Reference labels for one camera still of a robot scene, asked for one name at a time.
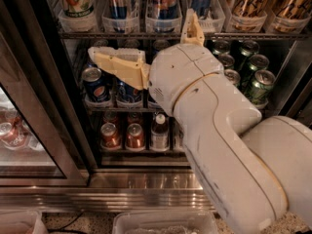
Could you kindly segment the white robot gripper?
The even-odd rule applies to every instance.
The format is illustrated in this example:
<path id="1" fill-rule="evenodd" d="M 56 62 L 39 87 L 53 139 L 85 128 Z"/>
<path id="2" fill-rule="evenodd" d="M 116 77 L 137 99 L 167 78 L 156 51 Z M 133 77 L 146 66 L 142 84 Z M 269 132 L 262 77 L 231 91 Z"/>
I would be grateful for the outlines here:
<path id="1" fill-rule="evenodd" d="M 172 116 L 177 98 L 189 85 L 209 74 L 223 72 L 223 65 L 203 47 L 204 42 L 198 17 L 193 9 L 188 9 L 181 44 L 160 51 L 151 68 L 146 63 L 145 51 L 138 49 L 91 47 L 88 54 L 101 70 L 135 89 L 148 89 L 151 97 Z"/>

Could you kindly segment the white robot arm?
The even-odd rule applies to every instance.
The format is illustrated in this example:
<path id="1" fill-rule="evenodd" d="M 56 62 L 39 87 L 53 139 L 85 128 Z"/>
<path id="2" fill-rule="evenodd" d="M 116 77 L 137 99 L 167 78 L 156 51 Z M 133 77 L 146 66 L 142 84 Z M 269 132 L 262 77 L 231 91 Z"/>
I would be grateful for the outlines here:
<path id="1" fill-rule="evenodd" d="M 259 234 L 285 212 L 312 226 L 312 132 L 285 117 L 267 119 L 230 83 L 204 46 L 193 11 L 178 44 L 151 64 L 88 54 L 102 70 L 149 91 L 183 129 L 193 173 L 236 234 Z"/>

